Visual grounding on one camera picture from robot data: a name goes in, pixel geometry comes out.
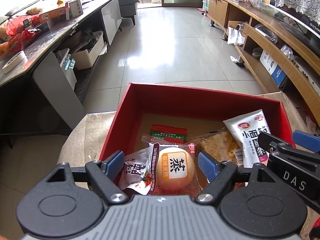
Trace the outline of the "white duck snack packet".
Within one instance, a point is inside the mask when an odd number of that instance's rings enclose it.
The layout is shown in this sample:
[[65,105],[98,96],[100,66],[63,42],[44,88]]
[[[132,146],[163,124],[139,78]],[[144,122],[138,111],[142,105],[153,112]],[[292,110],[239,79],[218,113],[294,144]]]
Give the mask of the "white duck snack packet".
[[126,155],[119,188],[130,189],[142,195],[154,194],[158,158],[159,143]]

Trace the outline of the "white storage box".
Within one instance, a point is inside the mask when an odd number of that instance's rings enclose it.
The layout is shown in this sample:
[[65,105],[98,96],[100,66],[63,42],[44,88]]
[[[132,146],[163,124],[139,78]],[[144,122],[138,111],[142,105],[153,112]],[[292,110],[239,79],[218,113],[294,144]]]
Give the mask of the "white storage box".
[[77,70],[92,68],[98,56],[102,54],[105,48],[103,32],[95,31],[91,35],[85,36],[84,43],[82,48],[71,54]]

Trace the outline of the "grey sofa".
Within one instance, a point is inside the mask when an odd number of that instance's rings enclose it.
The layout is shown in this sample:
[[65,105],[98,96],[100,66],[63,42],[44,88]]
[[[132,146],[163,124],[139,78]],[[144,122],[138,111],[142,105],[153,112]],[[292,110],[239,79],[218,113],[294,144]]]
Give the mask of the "grey sofa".
[[135,16],[137,14],[137,5],[139,0],[118,0],[120,14],[122,18],[130,18],[133,25],[136,25]]

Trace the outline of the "red cardboard box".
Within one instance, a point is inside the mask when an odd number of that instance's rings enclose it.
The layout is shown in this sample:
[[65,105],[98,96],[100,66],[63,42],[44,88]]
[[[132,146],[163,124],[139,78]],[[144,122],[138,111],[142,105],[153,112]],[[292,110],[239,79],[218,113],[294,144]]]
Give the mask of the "red cardboard box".
[[292,143],[292,129],[280,101],[220,90],[129,84],[107,134],[100,159],[117,150],[145,148],[152,125],[187,129],[186,140],[224,127],[224,121],[262,109],[271,134]]

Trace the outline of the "red spicy strip packet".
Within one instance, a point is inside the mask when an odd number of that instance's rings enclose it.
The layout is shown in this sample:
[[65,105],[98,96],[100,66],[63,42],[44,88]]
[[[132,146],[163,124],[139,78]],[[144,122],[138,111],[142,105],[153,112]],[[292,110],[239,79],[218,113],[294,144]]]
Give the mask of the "red spicy strip packet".
[[155,139],[165,140],[173,144],[184,144],[187,129],[165,125],[152,125],[150,135]]

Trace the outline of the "white blue carton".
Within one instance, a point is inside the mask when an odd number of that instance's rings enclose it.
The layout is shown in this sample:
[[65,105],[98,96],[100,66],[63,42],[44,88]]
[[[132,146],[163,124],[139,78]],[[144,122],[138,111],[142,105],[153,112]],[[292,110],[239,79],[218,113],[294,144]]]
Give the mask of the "white blue carton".
[[284,87],[287,81],[287,75],[266,50],[263,50],[260,57],[260,62],[275,81],[278,88]]

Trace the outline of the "red plastic bag fruit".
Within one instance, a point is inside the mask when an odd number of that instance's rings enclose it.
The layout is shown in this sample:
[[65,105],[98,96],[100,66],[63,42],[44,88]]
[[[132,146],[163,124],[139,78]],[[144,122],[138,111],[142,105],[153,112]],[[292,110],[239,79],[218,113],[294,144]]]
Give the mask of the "red plastic bag fruit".
[[39,15],[10,18],[1,23],[1,55],[26,48],[41,32]]

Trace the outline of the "white noodle strip snack packet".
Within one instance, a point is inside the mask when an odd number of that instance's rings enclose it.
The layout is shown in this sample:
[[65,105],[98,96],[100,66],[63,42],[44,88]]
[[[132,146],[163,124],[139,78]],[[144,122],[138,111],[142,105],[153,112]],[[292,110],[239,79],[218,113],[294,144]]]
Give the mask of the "white noodle strip snack packet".
[[261,132],[271,133],[262,109],[227,119],[223,123],[242,149],[245,168],[251,168],[254,163],[267,164],[269,153],[258,143]]

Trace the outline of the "wooden shelf unit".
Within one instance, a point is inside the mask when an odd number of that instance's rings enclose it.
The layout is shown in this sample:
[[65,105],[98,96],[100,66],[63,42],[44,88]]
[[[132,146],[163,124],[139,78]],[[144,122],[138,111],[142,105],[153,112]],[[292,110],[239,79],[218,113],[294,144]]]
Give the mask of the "wooden shelf unit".
[[223,39],[229,28],[239,28],[245,38],[237,45],[243,63],[264,92],[278,92],[281,84],[270,68],[253,55],[255,48],[266,52],[280,67],[285,81],[293,84],[306,103],[315,123],[319,123],[319,57],[302,41],[286,30],[276,18],[235,0],[208,0],[208,17],[212,25],[222,28]]

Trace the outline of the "clear packet yellow crispy cake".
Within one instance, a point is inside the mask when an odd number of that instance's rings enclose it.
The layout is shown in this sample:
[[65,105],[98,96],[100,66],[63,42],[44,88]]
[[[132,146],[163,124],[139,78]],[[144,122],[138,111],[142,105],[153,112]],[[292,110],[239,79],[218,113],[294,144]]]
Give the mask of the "clear packet yellow crispy cake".
[[191,138],[195,144],[196,154],[204,151],[218,161],[232,161],[243,166],[243,153],[241,147],[226,128],[211,131]]

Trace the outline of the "dark tv cabinet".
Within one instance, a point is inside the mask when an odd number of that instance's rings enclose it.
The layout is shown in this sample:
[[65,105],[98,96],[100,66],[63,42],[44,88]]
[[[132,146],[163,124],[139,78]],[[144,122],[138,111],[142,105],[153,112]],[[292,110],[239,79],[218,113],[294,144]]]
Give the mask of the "dark tv cabinet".
[[101,10],[113,1],[87,3],[82,15],[37,37],[24,51],[27,58],[1,74],[1,144],[12,146],[23,135],[68,135],[84,117],[83,103],[54,52],[85,21],[101,23]]

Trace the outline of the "steamed cake bun packet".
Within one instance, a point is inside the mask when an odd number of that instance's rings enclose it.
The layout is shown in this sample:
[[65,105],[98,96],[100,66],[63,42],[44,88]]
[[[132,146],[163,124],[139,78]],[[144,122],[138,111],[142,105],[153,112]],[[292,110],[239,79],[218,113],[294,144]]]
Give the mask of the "steamed cake bun packet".
[[199,194],[202,187],[197,176],[193,142],[175,144],[146,134],[142,141],[159,144],[155,194],[190,195],[192,198]]

